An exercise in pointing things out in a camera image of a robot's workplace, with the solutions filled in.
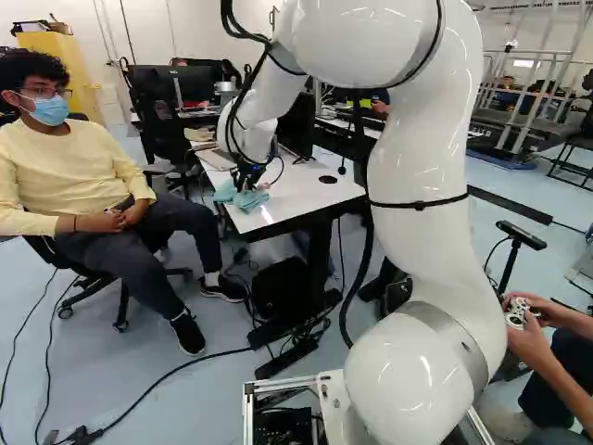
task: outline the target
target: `floor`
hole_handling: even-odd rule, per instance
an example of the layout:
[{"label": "floor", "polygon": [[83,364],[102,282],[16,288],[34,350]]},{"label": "floor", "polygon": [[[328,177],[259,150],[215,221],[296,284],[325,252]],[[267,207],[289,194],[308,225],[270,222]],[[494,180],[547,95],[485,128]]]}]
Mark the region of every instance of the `floor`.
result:
[{"label": "floor", "polygon": [[[113,132],[126,151],[143,161],[138,138],[126,137],[122,129]],[[339,166],[335,155],[316,151],[318,160]],[[593,194],[545,176],[549,163],[541,160],[532,172],[508,172],[476,159],[468,159],[470,184],[514,199],[579,230],[593,222]],[[523,248],[510,282],[510,289],[527,290],[555,296],[567,304],[585,310],[589,297],[570,286],[563,273],[585,248],[577,232],[558,225],[543,226],[536,222],[472,199],[473,242],[478,258],[486,259],[488,251],[503,237],[495,222],[507,219],[549,243],[541,252]],[[364,232],[355,217],[344,217],[343,247],[345,277],[351,283],[360,261]],[[237,242],[224,246],[227,262]],[[169,265],[189,265],[200,275],[200,262],[193,243],[177,234],[170,242]],[[334,230],[332,255],[339,264],[339,244]],[[289,236],[281,236],[251,246],[251,258],[262,269],[297,252]],[[508,248],[499,249],[489,266],[492,275],[500,277]],[[378,274],[382,259],[376,247],[367,280]],[[10,340],[25,314],[41,296],[53,270],[24,243],[15,238],[0,244],[0,363],[2,372],[11,350]],[[247,276],[249,270],[240,270]],[[341,286],[338,269],[328,286]],[[6,438],[12,444],[33,443],[34,425],[44,407],[46,377],[44,349],[52,308],[73,273],[59,272],[48,288],[47,296],[23,332],[17,358],[13,363],[6,390],[6,404],[0,419]],[[191,306],[208,341],[208,353],[234,350],[246,346],[250,320],[242,305],[199,297],[199,286],[173,280],[180,295]],[[135,303],[131,306],[131,328],[124,335],[110,327],[117,308],[118,286],[111,286],[101,296],[80,305],[68,321],[56,319],[54,343],[50,350],[51,405],[41,427],[42,436],[50,429],[64,433],[79,425],[94,429],[125,410],[157,378],[187,360],[176,347],[175,338],[166,323]],[[348,318],[353,337],[358,337],[375,323],[375,308],[355,299]],[[314,375],[340,368],[347,349],[339,336],[336,314],[334,323],[322,339],[321,347],[302,362],[283,372],[281,377]],[[282,342],[273,345],[277,351]],[[268,352],[245,352],[202,362],[172,376],[153,391],[121,424],[97,443],[108,444],[208,444],[232,445],[242,442],[241,385],[253,379],[253,371],[269,359]],[[496,384],[488,390],[493,402],[518,409],[516,398],[525,377],[509,384]]]}]

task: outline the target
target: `person's hand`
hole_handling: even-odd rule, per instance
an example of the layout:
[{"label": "person's hand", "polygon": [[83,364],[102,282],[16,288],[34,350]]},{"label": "person's hand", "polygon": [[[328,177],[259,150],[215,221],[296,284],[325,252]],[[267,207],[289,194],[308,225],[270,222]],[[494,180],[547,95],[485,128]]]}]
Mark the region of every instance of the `person's hand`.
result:
[{"label": "person's hand", "polygon": [[122,215],[125,220],[126,227],[131,227],[138,224],[145,216],[146,209],[148,206],[141,201],[137,201],[135,204],[124,210]]},{"label": "person's hand", "polygon": [[382,100],[377,100],[376,102],[372,102],[372,109],[376,113],[388,113],[389,112],[389,106]]},{"label": "person's hand", "polygon": [[99,232],[116,234],[125,227],[125,218],[121,210],[82,215],[76,218],[76,230],[79,232]]},{"label": "person's hand", "polygon": [[528,292],[511,292],[507,294],[502,304],[502,309],[506,311],[511,299],[516,299],[517,297],[523,297],[533,310],[541,312],[541,317],[539,317],[538,321],[543,327],[571,327],[575,316],[578,314],[578,312],[565,308],[561,304],[554,303],[553,301]]},{"label": "person's hand", "polygon": [[531,312],[525,313],[524,329],[507,327],[509,349],[534,371],[541,371],[556,358],[549,343]]}]

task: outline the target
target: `game controller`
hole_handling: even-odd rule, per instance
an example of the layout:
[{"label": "game controller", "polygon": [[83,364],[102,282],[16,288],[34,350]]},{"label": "game controller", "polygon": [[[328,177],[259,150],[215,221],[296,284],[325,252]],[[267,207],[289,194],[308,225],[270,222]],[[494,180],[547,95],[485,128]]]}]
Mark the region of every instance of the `game controller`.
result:
[{"label": "game controller", "polygon": [[541,312],[532,311],[526,299],[523,297],[517,297],[512,299],[505,313],[505,321],[508,326],[515,329],[523,330],[525,323],[525,313],[530,311],[535,317],[541,317]]}]

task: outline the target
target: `shoe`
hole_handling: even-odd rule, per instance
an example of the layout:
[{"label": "shoe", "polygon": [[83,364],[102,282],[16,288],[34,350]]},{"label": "shoe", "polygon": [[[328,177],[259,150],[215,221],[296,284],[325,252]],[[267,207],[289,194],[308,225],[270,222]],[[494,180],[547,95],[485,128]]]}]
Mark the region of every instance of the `shoe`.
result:
[{"label": "shoe", "polygon": [[491,403],[479,403],[475,407],[490,433],[511,443],[521,443],[539,428],[523,411],[510,412]]},{"label": "shoe", "polygon": [[182,315],[169,321],[169,323],[170,327],[175,331],[175,335],[177,335],[181,350],[187,355],[195,357],[206,347],[206,340],[194,319],[195,317],[186,308]]},{"label": "shoe", "polygon": [[202,295],[206,298],[216,297],[229,303],[242,303],[247,297],[247,292],[243,286],[233,283],[223,275],[219,275],[218,286],[206,286],[204,277],[200,278],[200,282],[202,284]]}]

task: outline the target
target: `black sneaker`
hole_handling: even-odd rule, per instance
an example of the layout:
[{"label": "black sneaker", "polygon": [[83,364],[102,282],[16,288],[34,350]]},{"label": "black sneaker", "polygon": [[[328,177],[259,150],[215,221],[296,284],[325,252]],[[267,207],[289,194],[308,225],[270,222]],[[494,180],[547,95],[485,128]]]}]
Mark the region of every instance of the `black sneaker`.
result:
[{"label": "black sneaker", "polygon": [[247,297],[246,289],[243,286],[233,283],[224,275],[219,275],[218,286],[206,286],[204,277],[200,278],[200,282],[202,283],[202,295],[207,298],[216,297],[229,303],[242,303]]},{"label": "black sneaker", "polygon": [[177,335],[181,350],[187,355],[196,356],[206,347],[206,340],[194,319],[192,313],[185,309],[182,315],[169,323]]}]

